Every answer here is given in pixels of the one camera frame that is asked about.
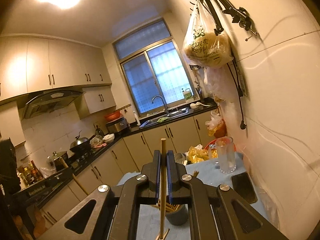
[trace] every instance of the smartphone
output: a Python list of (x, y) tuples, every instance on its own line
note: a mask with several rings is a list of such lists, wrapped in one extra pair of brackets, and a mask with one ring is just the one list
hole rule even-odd
[(257, 195), (254, 192), (251, 180), (247, 172), (231, 176), (233, 190), (237, 192), (249, 204), (258, 201)]

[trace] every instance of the sink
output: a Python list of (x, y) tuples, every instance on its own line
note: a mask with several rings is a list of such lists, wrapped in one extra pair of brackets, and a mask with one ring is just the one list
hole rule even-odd
[(174, 112), (169, 113), (169, 114), (163, 114), (161, 116), (158, 116), (158, 117), (152, 118), (152, 119), (150, 119), (148, 121), (145, 121), (142, 125), (140, 125), (140, 128), (146, 127), (146, 126), (155, 125), (155, 124), (158, 123), (158, 120), (160, 118), (162, 118), (162, 117), (169, 117), (169, 119), (161, 122), (161, 123), (164, 123), (164, 122), (170, 121), (172, 119), (178, 118), (180, 116), (184, 116), (184, 115), (186, 115), (188, 113), (189, 113), (189, 108), (186, 107), (186, 108), (180, 109), (178, 111), (174, 111)]

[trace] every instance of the blue tablecloth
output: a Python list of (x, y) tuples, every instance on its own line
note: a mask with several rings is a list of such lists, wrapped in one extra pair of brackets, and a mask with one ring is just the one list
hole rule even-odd
[[(204, 184), (212, 185), (217, 187), (218, 185), (225, 183), (232, 187), (232, 182), (230, 177), (235, 174), (245, 172), (243, 161), (241, 156), (236, 154), (236, 170), (231, 174), (223, 174), (219, 169), (216, 169), (212, 161), (205, 161), (195, 164), (190, 164), (186, 166), (188, 174), (192, 174), (193, 171), (199, 171), (197, 176)], [(118, 185), (124, 184), (128, 179), (138, 175), (139, 173), (127, 173), (119, 181)], [(263, 207), (262, 201), (257, 193), (255, 188), (258, 201), (251, 204), (251, 206), (257, 210), (264, 218), (268, 220), (267, 214)], [(148, 206), (140, 206), (139, 214), (139, 223), (137, 230), (137, 240), (145, 239), (156, 239), (156, 236), (159, 234), (160, 227), (160, 212), (158, 209)], [(189, 221), (182, 226), (174, 226), (165, 220), (165, 230), (170, 228), (169, 234), (166, 237), (166, 240), (188, 240), (190, 239), (190, 229)]]

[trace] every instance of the window frame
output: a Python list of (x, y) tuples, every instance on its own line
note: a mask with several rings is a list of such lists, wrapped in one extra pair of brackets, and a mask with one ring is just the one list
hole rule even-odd
[[(152, 25), (152, 24), (155, 24), (155, 23), (157, 23), (157, 22), (160, 22), (160, 21), (163, 21), (164, 24), (166, 25), (166, 27), (167, 27), (167, 29), (168, 29), (168, 31), (169, 31), (169, 34), (170, 34), (169, 37), (164, 38), (164, 39), (162, 39), (162, 40), (160, 40), (160, 41), (156, 41), (156, 42), (154, 42), (154, 43), (152, 43), (152, 44), (150, 44), (150, 45), (148, 45), (148, 46), (145, 46), (145, 47), (143, 47), (143, 48), (141, 48), (141, 49), (139, 49), (139, 50), (137, 50), (137, 51), (129, 54), (128, 56), (124, 57), (123, 59), (119, 59), (119, 56), (118, 56), (118, 53), (117, 53), (117, 50), (116, 50), (116, 46), (115, 46), (115, 43), (116, 43), (117, 41), (120, 41), (120, 40), (128, 37), (129, 35), (137, 32), (137, 31), (140, 31), (140, 30), (142, 30), (143, 28), (148, 27), (148, 26), (150, 26), (150, 25)], [(128, 81), (128, 79), (127, 79), (127, 76), (126, 76), (126, 74), (125, 74), (123, 64), (129, 62), (130, 60), (132, 60), (132, 59), (134, 59), (134, 58), (136, 58), (136, 57), (139, 57), (139, 56), (141, 56), (141, 55), (145, 55), (145, 58), (146, 58), (147, 63), (148, 63), (148, 65), (149, 65), (149, 68), (150, 68), (150, 70), (151, 70), (151, 72), (152, 72), (152, 76), (153, 76), (153, 78), (154, 78), (154, 80), (155, 80), (155, 82), (156, 82), (156, 87), (157, 87), (158, 90), (159, 90), (159, 94), (163, 97), (163, 99), (164, 99), (164, 101), (165, 101), (164, 95), (163, 95), (163, 93), (162, 93), (161, 87), (160, 87), (159, 82), (158, 82), (158, 78), (156, 77), (156, 74), (155, 74), (155, 72), (154, 72), (154, 69), (153, 69), (153, 67), (152, 67), (152, 64), (151, 64), (151, 61), (150, 61), (150, 59), (149, 59), (149, 56), (148, 56), (147, 52), (148, 52), (149, 50), (152, 50), (152, 49), (154, 49), (154, 48), (157, 48), (157, 47), (159, 47), (159, 46), (161, 46), (161, 45), (164, 45), (164, 44), (166, 44), (166, 43), (169, 43), (169, 42), (172, 42), (173, 45), (174, 45), (174, 47), (175, 47), (175, 49), (176, 49), (176, 52), (177, 52), (177, 54), (178, 54), (178, 56), (179, 56), (179, 58), (180, 58), (180, 61), (181, 61), (182, 66), (183, 66), (183, 68), (184, 68), (184, 71), (186, 72), (186, 75), (187, 75), (187, 78), (188, 78), (188, 81), (189, 81), (189, 84), (190, 84), (190, 87), (191, 87), (191, 90), (192, 90), (192, 93), (193, 93), (193, 96), (194, 96), (194, 99), (195, 99), (194, 101), (196, 101), (196, 100), (197, 100), (197, 93), (196, 93), (195, 87), (194, 87), (194, 85), (193, 85), (193, 81), (192, 81), (192, 79), (191, 79), (190, 73), (189, 73), (189, 71), (188, 71), (188, 69), (187, 69), (187, 67), (186, 67), (186, 64), (185, 64), (184, 59), (183, 59), (183, 57), (182, 57), (182, 55), (181, 55), (181, 53), (180, 53), (180, 50), (179, 50), (179, 48), (178, 48), (178, 46), (177, 46), (177, 43), (175, 42), (175, 40), (174, 40), (174, 38), (173, 38), (173, 36), (172, 36), (169, 28), (168, 28), (168, 25), (167, 25), (167, 23), (165, 22), (165, 20), (164, 20), (163, 18), (158, 19), (158, 20), (156, 20), (156, 21), (153, 21), (153, 22), (151, 22), (151, 23), (149, 23), (149, 24), (147, 24), (147, 25), (143, 25), (142, 27), (134, 30), (133, 32), (130, 32), (130, 33), (128, 33), (127, 35), (123, 36), (123, 37), (120, 38), (119, 40), (116, 40), (116, 41), (113, 42), (113, 44), (112, 44), (112, 45), (113, 45), (113, 49), (114, 49), (114, 51), (115, 51), (115, 54), (116, 54), (116, 56), (117, 56), (119, 65), (120, 65), (120, 69), (121, 69), (122, 75), (124, 76), (124, 79), (125, 79), (127, 88), (128, 88), (128, 90), (129, 90), (131, 99), (132, 99), (132, 101), (133, 101), (133, 103), (134, 103), (134, 106), (135, 106), (135, 108), (136, 108), (136, 110), (137, 110), (137, 114), (138, 114), (138, 116), (139, 116), (140, 118), (144, 118), (144, 117), (146, 117), (148, 114), (151, 114), (151, 113), (163, 112), (164, 107), (163, 107), (163, 106), (160, 106), (160, 107), (154, 108), (154, 109), (149, 110), (149, 111), (144, 112), (144, 113), (141, 113), (141, 112), (140, 112), (140, 110), (139, 110), (139, 108), (138, 108), (138, 104), (137, 104), (137, 102), (136, 102), (136, 99), (135, 99), (135, 97), (134, 97), (134, 95), (133, 95), (133, 93), (132, 93), (132, 88), (131, 88), (131, 86), (130, 86), (130, 84), (129, 84), (129, 81)], [(172, 102), (172, 103), (170, 103), (170, 104), (167, 104), (167, 106), (169, 107), (169, 109), (171, 109), (171, 108), (175, 108), (175, 107), (178, 107), (178, 106), (180, 106), (180, 105), (183, 105), (183, 104), (185, 104), (185, 103), (186, 103), (185, 99), (181, 99), (181, 100)]]

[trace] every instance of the silver bolt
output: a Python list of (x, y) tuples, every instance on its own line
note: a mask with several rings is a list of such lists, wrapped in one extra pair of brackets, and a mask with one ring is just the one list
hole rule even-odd
[(102, 184), (98, 187), (98, 191), (100, 192), (106, 192), (109, 190), (109, 186), (108, 185), (105, 185), (105, 184)]
[(221, 184), (220, 189), (223, 191), (228, 191), (230, 189), (230, 187), (227, 184)]
[(192, 176), (191, 175), (189, 175), (189, 174), (184, 174), (184, 175), (182, 175), (182, 180), (186, 180), (186, 181), (189, 181), (189, 180), (191, 180), (192, 179)]
[(137, 175), (137, 180), (139, 180), (139, 181), (144, 181), (144, 180), (146, 180), (146, 179), (147, 179), (147, 176), (144, 175), (144, 174), (139, 174), (139, 175)]

